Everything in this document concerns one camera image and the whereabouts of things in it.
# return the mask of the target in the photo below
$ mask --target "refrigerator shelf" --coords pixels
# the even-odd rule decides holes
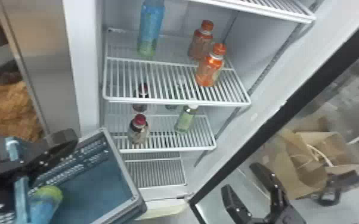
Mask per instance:
[[[195,115],[194,122],[190,130],[185,134],[177,134],[174,125],[181,112],[182,106],[178,106],[175,111],[168,111],[162,105],[148,105],[148,110],[143,113],[150,126],[150,134],[145,144],[133,145],[127,137],[129,123],[137,113],[132,110],[131,104],[110,103],[105,104],[104,125],[110,132],[113,142],[120,153],[145,153],[144,156],[150,157],[150,153],[172,153],[179,151],[200,151],[213,150],[216,148],[216,140],[209,120],[199,110]]]
[[[244,107],[251,104],[241,80],[228,60],[215,86],[201,87],[196,83],[194,73],[197,67],[189,60],[186,50],[190,39],[161,35],[154,58],[158,61],[143,60],[136,51],[136,38],[123,38],[116,29],[109,30],[115,31],[107,32],[106,37],[103,74],[103,97],[106,100],[222,107]],[[136,37],[125,31],[123,33]],[[113,43],[119,45],[121,42],[123,44],[120,49],[112,46]],[[160,43],[171,49],[166,52],[165,46],[160,46]],[[180,79],[185,80],[183,85],[179,85]],[[148,98],[139,97],[138,87],[142,83],[148,86]]]
[[[125,164],[139,188],[186,184],[181,159],[126,161]]]
[[[126,133],[132,116],[106,115],[106,126],[115,146],[121,153],[156,153],[174,151],[213,150],[216,141],[208,118],[196,115],[190,130],[185,134],[177,134],[174,124],[178,116],[148,116],[150,134],[144,144],[133,145]]]
[[[188,0],[216,5],[298,23],[311,23],[316,16],[298,0]]]

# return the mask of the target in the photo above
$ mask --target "blue bottle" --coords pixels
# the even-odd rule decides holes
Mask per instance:
[[[152,58],[156,53],[164,11],[164,0],[145,0],[142,4],[137,50],[143,57]]]
[[[56,186],[39,188],[30,199],[32,224],[49,224],[62,200],[63,193]]]

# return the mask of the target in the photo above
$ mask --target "bottle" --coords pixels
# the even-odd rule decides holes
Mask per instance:
[[[30,197],[30,216],[33,224],[48,224],[63,200],[56,186],[43,186]]]
[[[164,0],[145,0],[142,4],[137,50],[143,57],[152,58],[156,52],[164,11]]]
[[[194,60],[202,59],[209,53],[211,40],[213,35],[214,24],[210,20],[203,20],[202,26],[195,30],[193,33],[193,39],[188,49],[188,56]]]
[[[149,135],[149,125],[146,121],[146,117],[143,114],[137,114],[134,119],[131,120],[128,128],[128,140],[132,144],[142,144],[146,141],[146,137]]]
[[[170,95],[171,97],[169,97],[170,99],[178,99],[178,97],[181,98],[182,93],[185,93],[184,92],[185,91],[185,86],[184,86],[185,82],[186,82],[186,77],[184,75],[179,75],[177,78],[177,84],[174,86],[174,88],[172,90],[173,95]],[[166,104],[165,107],[167,110],[174,111],[177,109],[178,105]]]
[[[139,98],[149,98],[149,92],[148,92],[148,87],[147,87],[146,83],[139,84],[138,97]],[[147,104],[133,104],[132,108],[137,112],[145,112],[147,110]]]
[[[185,105],[177,122],[174,125],[176,133],[187,133],[192,125],[193,118],[199,106],[196,104]]]
[[[210,54],[200,60],[195,74],[199,86],[213,86],[216,83],[224,67],[223,58],[226,50],[227,48],[223,43],[216,43]]]

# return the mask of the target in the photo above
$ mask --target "glass door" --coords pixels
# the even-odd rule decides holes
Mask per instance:
[[[359,31],[267,125],[191,200],[199,221],[359,223]]]

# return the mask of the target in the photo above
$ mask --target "paper bag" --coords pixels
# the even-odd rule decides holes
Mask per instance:
[[[348,173],[359,167],[357,159],[348,151],[347,144],[337,132],[297,132],[305,144],[306,150],[312,155],[319,150],[330,161],[328,163],[323,156],[319,156],[320,162],[326,165],[327,173],[340,175]]]
[[[327,182],[323,165],[306,151],[304,143],[283,130],[263,146],[262,164],[271,169],[293,200],[322,190]]]

